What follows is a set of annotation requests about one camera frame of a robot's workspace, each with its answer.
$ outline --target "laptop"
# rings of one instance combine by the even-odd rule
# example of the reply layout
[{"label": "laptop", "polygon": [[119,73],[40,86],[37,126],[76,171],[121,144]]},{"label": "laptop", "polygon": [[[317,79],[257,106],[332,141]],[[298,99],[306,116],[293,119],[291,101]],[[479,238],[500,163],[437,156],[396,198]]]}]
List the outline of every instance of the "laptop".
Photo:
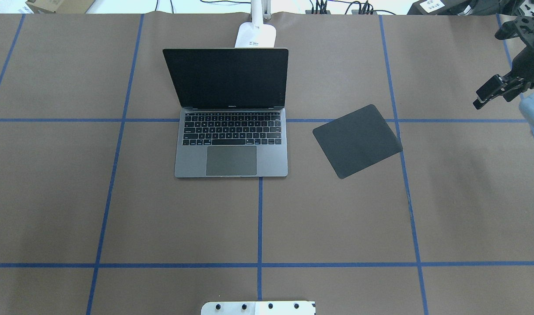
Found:
[{"label": "laptop", "polygon": [[181,105],[176,177],[287,175],[286,48],[163,54]]}]

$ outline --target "laptop keyboard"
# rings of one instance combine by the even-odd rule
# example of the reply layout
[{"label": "laptop keyboard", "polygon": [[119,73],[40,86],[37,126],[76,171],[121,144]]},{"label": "laptop keyboard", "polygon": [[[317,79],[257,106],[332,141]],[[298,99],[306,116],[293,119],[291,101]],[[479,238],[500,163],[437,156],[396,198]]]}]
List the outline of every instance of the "laptop keyboard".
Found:
[{"label": "laptop keyboard", "polygon": [[281,113],[186,113],[183,145],[280,145]]}]

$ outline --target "white label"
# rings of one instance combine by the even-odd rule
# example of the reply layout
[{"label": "white label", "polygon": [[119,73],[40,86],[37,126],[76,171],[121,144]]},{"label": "white label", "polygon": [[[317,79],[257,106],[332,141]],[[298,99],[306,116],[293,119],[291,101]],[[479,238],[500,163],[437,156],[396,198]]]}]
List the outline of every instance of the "white label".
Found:
[{"label": "white label", "polygon": [[425,2],[421,2],[420,5],[427,13],[431,13],[444,7],[444,4],[441,2],[441,0],[427,0]]}]

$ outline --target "cardboard box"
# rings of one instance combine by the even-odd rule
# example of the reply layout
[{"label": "cardboard box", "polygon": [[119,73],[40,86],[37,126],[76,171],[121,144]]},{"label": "cardboard box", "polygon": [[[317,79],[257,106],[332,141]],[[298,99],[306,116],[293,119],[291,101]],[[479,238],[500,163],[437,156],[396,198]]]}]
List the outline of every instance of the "cardboard box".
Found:
[{"label": "cardboard box", "polygon": [[34,13],[86,13],[95,0],[27,0]]}]

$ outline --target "keyboard key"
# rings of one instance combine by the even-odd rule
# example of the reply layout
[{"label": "keyboard key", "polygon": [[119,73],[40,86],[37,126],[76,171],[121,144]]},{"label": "keyboard key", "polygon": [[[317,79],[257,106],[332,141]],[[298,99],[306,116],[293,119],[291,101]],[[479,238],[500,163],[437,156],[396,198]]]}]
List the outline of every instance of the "keyboard key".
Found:
[{"label": "keyboard key", "polygon": [[214,139],[213,145],[245,145],[245,139]]}]

